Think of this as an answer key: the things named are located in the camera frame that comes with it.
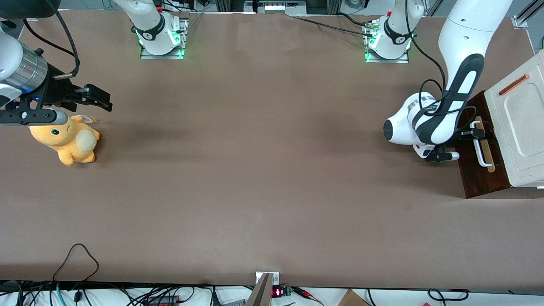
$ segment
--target metal mounting plate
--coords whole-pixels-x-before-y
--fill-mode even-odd
[[[259,282],[259,280],[261,279],[261,276],[265,273],[272,273],[272,276],[273,276],[273,285],[274,286],[278,286],[280,284],[280,273],[279,272],[270,272],[270,271],[258,271],[258,272],[255,272],[255,284],[257,284]]]
[[[174,49],[172,49],[172,51],[170,51],[170,52],[168,52],[167,54],[164,54],[164,55],[150,54],[142,46],[141,47],[141,52],[140,52],[140,58],[141,59],[183,59],[183,57],[185,56],[185,45],[186,45],[186,42],[187,42],[187,30],[188,30],[188,28],[189,28],[189,19],[180,18],[180,28],[179,28],[179,30],[181,30],[181,33],[179,33],[179,34],[173,33],[173,35],[172,35],[172,37],[174,39],[179,39],[180,40],[180,44],[177,47],[175,47]]]

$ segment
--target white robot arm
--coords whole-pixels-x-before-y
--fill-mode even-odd
[[[410,31],[416,27],[423,14],[422,0],[396,0],[391,14],[378,19],[380,30],[368,47],[386,59],[401,57],[410,44],[412,34]]]
[[[436,146],[454,135],[461,111],[484,68],[487,46],[512,0],[458,0],[440,33],[438,46],[448,72],[440,100],[429,93],[411,95],[402,108],[384,123],[384,135],[392,143],[413,145],[428,161],[457,160],[448,152],[429,156]]]
[[[159,13],[153,0],[113,0],[130,17],[140,43],[152,55],[164,55],[181,43],[180,18]]]

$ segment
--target silver metal cylinder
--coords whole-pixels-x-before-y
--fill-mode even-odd
[[[2,82],[29,93],[38,88],[47,76],[47,62],[38,56],[34,50],[21,44],[23,59],[19,68]]]

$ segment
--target black strap on robot arm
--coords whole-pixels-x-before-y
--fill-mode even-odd
[[[480,75],[483,69],[484,69],[483,55],[472,54],[466,57],[465,60],[463,60],[463,62],[459,66],[459,69],[457,70],[457,73],[455,74],[455,77],[452,81],[451,86],[447,90],[443,91],[442,99],[440,100],[440,103],[433,103],[431,106],[429,106],[431,108],[428,108],[428,107],[423,108],[416,114],[416,116],[414,117],[412,121],[412,127],[416,130],[416,134],[419,137],[419,140],[421,140],[421,142],[426,144],[437,145],[431,140],[432,134],[443,122],[446,115],[457,112],[455,125],[451,127],[452,136],[453,136],[455,129],[457,128],[457,125],[459,123],[461,112],[465,109],[466,104],[472,94],[472,90],[476,86],[476,83],[478,82],[478,79],[480,78]],[[461,89],[463,82],[465,81],[465,79],[471,72],[475,72],[475,76],[474,76],[474,80],[472,81],[469,92],[459,93],[459,90]],[[450,111],[452,104],[456,101],[462,101],[463,105],[460,108]],[[421,123],[416,128],[418,121],[424,115],[431,116],[431,118]]]

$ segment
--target orange plush toy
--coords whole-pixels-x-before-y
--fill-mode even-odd
[[[83,116],[72,116],[63,125],[32,125],[28,128],[34,138],[57,151],[60,161],[71,167],[73,162],[95,161],[93,152],[100,133],[82,123]]]

